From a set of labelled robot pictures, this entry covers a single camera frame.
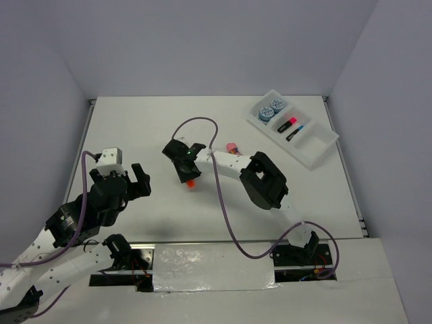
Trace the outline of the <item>pink-capped tube of pens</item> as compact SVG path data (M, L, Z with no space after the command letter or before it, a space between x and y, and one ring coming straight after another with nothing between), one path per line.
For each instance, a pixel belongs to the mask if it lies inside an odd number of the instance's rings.
M228 143L226 144L226 150L229 154L240 156L241 153L236 143Z

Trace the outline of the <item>blue slime jar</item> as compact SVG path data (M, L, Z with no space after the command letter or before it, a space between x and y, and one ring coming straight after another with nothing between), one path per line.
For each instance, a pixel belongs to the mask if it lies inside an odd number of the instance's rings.
M262 107L258 112L258 119L263 123L268 123L275 116L275 112L272 107Z
M274 114L278 114L285 108L285 103L281 99L273 99L270 102L270 108L274 111Z

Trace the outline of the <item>blue highlighter marker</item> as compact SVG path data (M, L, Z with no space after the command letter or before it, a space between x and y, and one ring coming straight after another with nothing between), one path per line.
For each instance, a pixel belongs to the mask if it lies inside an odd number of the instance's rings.
M286 140L288 142L290 142L293 137L295 137L295 135L297 135L297 133L299 133L299 131L301 131L303 129L304 126L299 126L298 128L296 128L292 133L290 133L287 137Z

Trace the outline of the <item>pink highlighter marker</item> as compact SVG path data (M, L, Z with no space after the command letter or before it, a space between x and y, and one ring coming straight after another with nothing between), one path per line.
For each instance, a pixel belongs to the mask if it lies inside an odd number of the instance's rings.
M280 127L278 127L277 132L280 134L285 132L288 128L293 126L296 122L297 122L297 119L295 117L290 118L288 121L286 121L282 125L280 125Z

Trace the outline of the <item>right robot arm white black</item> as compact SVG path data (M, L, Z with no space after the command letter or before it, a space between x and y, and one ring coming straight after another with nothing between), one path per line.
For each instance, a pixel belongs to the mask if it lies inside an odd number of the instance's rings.
M194 180L202 173L215 176L217 195L229 235L237 249L250 259L261 259L287 240L293 250L291 255L301 264L309 264L317 255L319 237L306 221L303 221L289 197L286 176L263 152L252 156L233 155L214 151L203 144L188 146L180 140L172 139L162 153L173 163L181 183ZM220 176L238 180L247 196L258 208L270 212L288 228L265 252L259 255L247 253L230 225L221 192Z

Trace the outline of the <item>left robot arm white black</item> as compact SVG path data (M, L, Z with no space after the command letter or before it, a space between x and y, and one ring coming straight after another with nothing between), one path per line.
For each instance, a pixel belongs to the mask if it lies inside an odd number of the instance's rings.
M86 274L113 268L135 267L146 271L149 262L121 234L111 234L80 255L68 252L84 246L102 227L112 226L128 203L151 193L150 176L141 165L132 165L136 181L110 171L90 171L91 187L84 186L76 200L61 205L47 220L37 239L1 272L1 322L22 323L39 314L40 301L62 294Z

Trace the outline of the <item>silver foil sheet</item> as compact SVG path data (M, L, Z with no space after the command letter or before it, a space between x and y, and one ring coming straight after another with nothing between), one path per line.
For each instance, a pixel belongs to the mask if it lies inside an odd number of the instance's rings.
M153 258L156 292L266 290L276 287L273 260L250 259L234 244L158 244Z

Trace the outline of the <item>white three-compartment tray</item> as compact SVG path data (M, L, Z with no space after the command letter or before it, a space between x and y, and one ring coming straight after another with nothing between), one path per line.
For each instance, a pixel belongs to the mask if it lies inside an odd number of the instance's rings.
M270 102L273 99L281 99L286 106L278 114L275 114L268 123L263 123L258 119L259 109L266 106L270 107ZM297 122L285 132L278 133L278 127L292 117L295 117ZM339 135L331 128L318 122L303 108L293 101L283 98L275 90L270 90L252 104L246 110L245 119L309 170L317 167L325 159L325 155L339 138ZM286 137L299 126L304 127L288 142Z

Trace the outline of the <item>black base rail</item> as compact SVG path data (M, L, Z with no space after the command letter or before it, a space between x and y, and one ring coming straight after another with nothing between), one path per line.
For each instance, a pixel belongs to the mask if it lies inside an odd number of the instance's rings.
M153 250L141 250L148 254L149 266L146 271L138 267L138 263L125 266L116 270L108 268L100 273L90 276L88 285L90 287L120 287L131 286L137 292L154 292L155 281L153 278ZM318 281L323 276L326 280L335 280L333 270L333 259L329 246L320 243L310 259L294 255L294 248L282 244L279 245L270 255L273 261L273 274L275 282L297 282L297 281Z

